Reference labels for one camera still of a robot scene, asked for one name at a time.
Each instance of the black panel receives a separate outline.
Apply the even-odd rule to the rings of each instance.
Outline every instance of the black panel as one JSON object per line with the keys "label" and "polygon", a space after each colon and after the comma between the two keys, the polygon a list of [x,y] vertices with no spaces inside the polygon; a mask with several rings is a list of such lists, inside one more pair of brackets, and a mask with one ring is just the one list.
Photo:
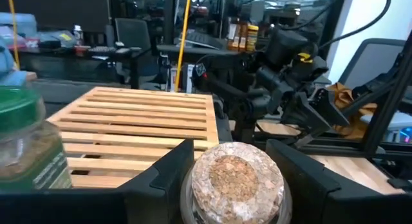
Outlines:
{"label": "black panel", "polygon": [[[14,0],[17,13],[34,14],[39,27],[104,32],[109,24],[108,0]],[[8,0],[0,0],[0,12],[10,12]]]}

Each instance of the desk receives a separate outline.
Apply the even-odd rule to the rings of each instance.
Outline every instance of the desk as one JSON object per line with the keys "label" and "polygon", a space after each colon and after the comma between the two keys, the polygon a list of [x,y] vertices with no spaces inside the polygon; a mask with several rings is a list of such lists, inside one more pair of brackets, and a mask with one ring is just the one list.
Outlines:
{"label": "desk", "polygon": [[[264,131],[278,135],[296,135],[297,131],[291,127],[273,122],[259,121]],[[394,189],[386,182],[388,179],[385,174],[378,170],[372,163],[365,158],[349,158],[338,156],[311,156],[321,162],[328,169],[351,179],[363,186],[369,187],[382,194],[396,194],[404,192],[401,189]]]}
{"label": "desk", "polygon": [[130,64],[130,87],[132,89],[139,88],[139,74],[138,74],[138,58],[145,54],[146,51],[130,51],[129,53],[113,53],[106,60],[96,59],[90,54],[81,54],[76,52],[74,48],[59,48],[59,49],[40,49],[40,48],[19,48],[21,55],[40,55],[46,57],[60,57],[72,59],[87,59],[95,61],[107,62],[127,62]]}

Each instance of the bottle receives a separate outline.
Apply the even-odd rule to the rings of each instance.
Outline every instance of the bottle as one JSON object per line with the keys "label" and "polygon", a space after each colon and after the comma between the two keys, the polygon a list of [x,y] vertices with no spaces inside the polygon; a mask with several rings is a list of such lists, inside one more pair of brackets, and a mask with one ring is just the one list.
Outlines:
{"label": "bottle", "polygon": [[81,46],[83,45],[83,30],[80,25],[75,25],[75,29],[73,30],[73,34],[76,38],[76,45]]}

